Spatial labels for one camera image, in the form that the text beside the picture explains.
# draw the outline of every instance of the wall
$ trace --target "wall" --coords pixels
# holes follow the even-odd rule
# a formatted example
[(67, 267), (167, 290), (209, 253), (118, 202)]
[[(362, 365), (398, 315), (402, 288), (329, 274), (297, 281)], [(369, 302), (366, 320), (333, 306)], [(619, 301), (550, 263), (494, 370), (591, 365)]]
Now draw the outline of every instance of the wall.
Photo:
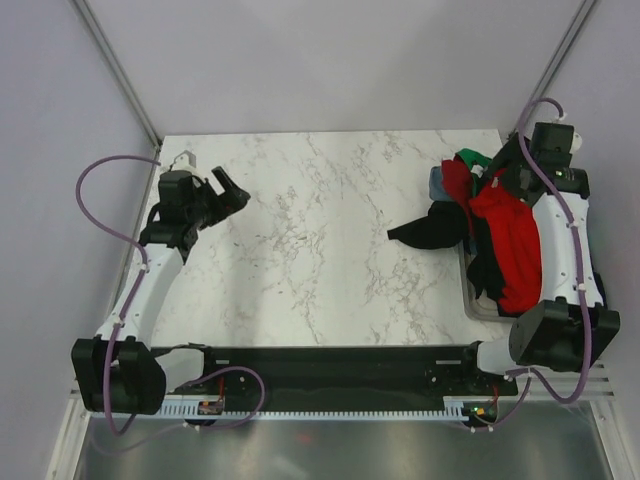
[[(6, 2), (0, 62), (0, 476), (35, 480), (72, 385), (71, 346), (101, 323), (125, 252), (82, 217), (76, 178), (151, 147), (66, 1)], [(131, 231), (146, 169), (97, 176), (89, 207)]]
[(511, 129), (580, 0), (87, 0), (162, 134)]
[(592, 254), (611, 306), (620, 311), (622, 321), (605, 356), (636, 456), (640, 455), (639, 21), (636, 0), (602, 2), (549, 91), (584, 139), (574, 165), (589, 172)]

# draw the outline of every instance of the marble tabletop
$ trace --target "marble tabletop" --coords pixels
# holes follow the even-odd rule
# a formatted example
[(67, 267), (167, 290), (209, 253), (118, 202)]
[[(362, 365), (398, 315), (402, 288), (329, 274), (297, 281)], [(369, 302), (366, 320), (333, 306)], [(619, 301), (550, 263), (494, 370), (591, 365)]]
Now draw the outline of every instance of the marble tabletop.
[[(500, 146), (496, 130), (167, 137), (164, 166), (187, 150), (199, 171), (212, 178), (223, 166), (252, 198), (200, 232), (152, 344), (442, 345), (506, 335), (507, 325), (467, 317), (457, 249), (414, 250), (386, 233), (427, 213), (432, 166), (463, 147), (491, 156)], [(154, 188), (146, 208), (156, 201)]]

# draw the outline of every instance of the dark red cloth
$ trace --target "dark red cloth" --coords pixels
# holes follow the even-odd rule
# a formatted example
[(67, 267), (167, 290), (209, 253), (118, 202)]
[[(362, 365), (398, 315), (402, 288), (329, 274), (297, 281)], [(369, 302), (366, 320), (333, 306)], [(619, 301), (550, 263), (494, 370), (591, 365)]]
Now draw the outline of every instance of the dark red cloth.
[(531, 208), (500, 184), (503, 171), (496, 173), (478, 196), (469, 201), (469, 206), (477, 217), (487, 220), (491, 230), (493, 249), (505, 281), (500, 306), (507, 313), (519, 313), (526, 312), (540, 299), (540, 237)]
[(469, 223), (469, 233), (473, 236), (473, 225), (471, 225), (471, 215), (469, 215), (469, 199), (473, 188), (473, 178), (467, 165), (457, 155), (453, 160), (442, 161), (442, 187), (464, 210)]

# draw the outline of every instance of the clothing pile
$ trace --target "clothing pile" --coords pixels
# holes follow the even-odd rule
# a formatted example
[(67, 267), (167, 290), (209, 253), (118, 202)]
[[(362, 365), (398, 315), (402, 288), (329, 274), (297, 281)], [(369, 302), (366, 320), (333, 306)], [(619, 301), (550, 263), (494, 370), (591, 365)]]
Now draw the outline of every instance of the clothing pile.
[(493, 159), (470, 149), (431, 170), (428, 215), (388, 231), (389, 239), (414, 248), (448, 248), (464, 242), (475, 255), (467, 269), (476, 298), (483, 291), (502, 316), (534, 307), (542, 289), (540, 239), (531, 207), (501, 184), (513, 158), (522, 159), (512, 139)]

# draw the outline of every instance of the green cloth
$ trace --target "green cloth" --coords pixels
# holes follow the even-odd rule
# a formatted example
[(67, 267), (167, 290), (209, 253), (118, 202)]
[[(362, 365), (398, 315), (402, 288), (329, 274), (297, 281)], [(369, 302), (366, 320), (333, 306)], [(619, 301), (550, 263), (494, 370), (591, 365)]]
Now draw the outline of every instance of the green cloth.
[[(491, 159), (489, 157), (485, 157), (479, 152), (475, 150), (471, 150), (470, 148), (463, 148), (459, 152), (456, 153), (460, 160), (464, 162), (469, 171), (475, 166), (480, 165), (482, 168), (487, 168)], [(472, 196), (476, 196), (477, 188), (478, 188), (478, 180), (479, 177), (475, 173), (471, 173), (471, 177), (473, 178), (473, 192)]]

